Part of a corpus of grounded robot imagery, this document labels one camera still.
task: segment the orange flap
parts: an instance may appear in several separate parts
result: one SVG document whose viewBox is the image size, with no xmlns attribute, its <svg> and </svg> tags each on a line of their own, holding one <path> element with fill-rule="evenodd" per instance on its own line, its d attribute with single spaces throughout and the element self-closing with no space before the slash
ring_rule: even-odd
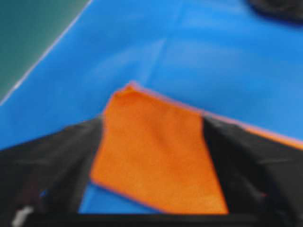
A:
<svg viewBox="0 0 303 227">
<path fill-rule="evenodd" d="M 228 213 L 200 112 L 128 86 L 104 116 L 94 183 L 164 212 Z"/>
</svg>

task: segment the blue tarp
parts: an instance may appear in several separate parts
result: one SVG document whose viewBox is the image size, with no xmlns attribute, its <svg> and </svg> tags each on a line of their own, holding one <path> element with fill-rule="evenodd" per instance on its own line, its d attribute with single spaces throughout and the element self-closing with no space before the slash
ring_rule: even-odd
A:
<svg viewBox="0 0 303 227">
<path fill-rule="evenodd" d="M 0 148 L 93 118 L 130 80 L 303 139 L 302 72 L 303 28 L 245 0 L 95 0 L 0 106 Z M 92 184 L 80 211 L 156 212 Z"/>
</svg>

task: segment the black object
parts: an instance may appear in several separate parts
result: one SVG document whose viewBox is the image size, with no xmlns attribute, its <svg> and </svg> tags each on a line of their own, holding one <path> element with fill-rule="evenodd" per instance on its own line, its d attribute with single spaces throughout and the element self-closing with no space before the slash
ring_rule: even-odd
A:
<svg viewBox="0 0 303 227">
<path fill-rule="evenodd" d="M 0 194 L 3 223 L 17 206 L 32 205 L 24 227 L 303 227 L 302 151 L 211 117 L 203 122 L 229 215 L 77 214 L 100 141 L 97 118 L 0 153 L 0 177 L 11 176 Z"/>
<path fill-rule="evenodd" d="M 101 133 L 95 118 L 0 151 L 0 226 L 28 205 L 35 212 L 77 212 Z"/>
<path fill-rule="evenodd" d="M 283 226 L 303 226 L 302 150 L 211 117 L 204 120 L 204 135 L 232 213 L 244 210 Z"/>
<path fill-rule="evenodd" d="M 303 0 L 248 0 L 264 16 L 303 23 Z"/>
<path fill-rule="evenodd" d="M 29 216 L 24 227 L 254 227 L 253 215 L 79 215 Z"/>
</svg>

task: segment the blue surface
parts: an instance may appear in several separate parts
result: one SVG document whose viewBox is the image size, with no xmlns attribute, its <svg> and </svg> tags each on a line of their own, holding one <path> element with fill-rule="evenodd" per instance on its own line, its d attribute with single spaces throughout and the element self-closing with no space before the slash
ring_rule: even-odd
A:
<svg viewBox="0 0 303 227">
<path fill-rule="evenodd" d="M 302 40 L 302 28 L 261 18 L 244 0 L 95 0 L 0 107 L 0 148 L 93 118 L 130 80 L 303 139 Z M 81 211 L 106 212 L 102 196 L 125 212 L 92 185 Z"/>
<path fill-rule="evenodd" d="M 90 184 L 79 210 L 80 213 L 155 214 L 159 211 Z"/>
</svg>

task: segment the green surface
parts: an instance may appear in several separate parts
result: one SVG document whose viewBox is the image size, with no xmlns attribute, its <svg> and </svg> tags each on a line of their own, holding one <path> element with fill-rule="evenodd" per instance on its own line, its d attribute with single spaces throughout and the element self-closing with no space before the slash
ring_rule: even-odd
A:
<svg viewBox="0 0 303 227">
<path fill-rule="evenodd" d="M 88 0 L 0 2 L 0 100 L 87 2 Z"/>
</svg>

